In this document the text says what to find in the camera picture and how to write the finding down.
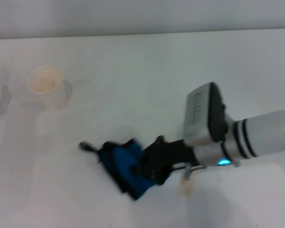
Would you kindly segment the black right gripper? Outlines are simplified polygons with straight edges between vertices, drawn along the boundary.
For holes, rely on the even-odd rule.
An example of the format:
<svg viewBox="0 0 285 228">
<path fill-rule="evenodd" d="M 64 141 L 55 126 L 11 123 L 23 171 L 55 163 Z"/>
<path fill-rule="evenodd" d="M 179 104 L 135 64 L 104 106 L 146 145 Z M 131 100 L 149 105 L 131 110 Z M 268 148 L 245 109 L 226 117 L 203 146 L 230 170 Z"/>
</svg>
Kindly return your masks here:
<svg viewBox="0 0 285 228">
<path fill-rule="evenodd" d="M 159 136 L 155 142 L 142 151 L 140 165 L 131 165 L 132 175 L 152 176 L 157 185 L 163 185 L 172 173 L 172 167 L 179 163 L 189 163 L 197 166 L 193 147 L 185 144 L 184 140 L 166 142 Z"/>
</svg>

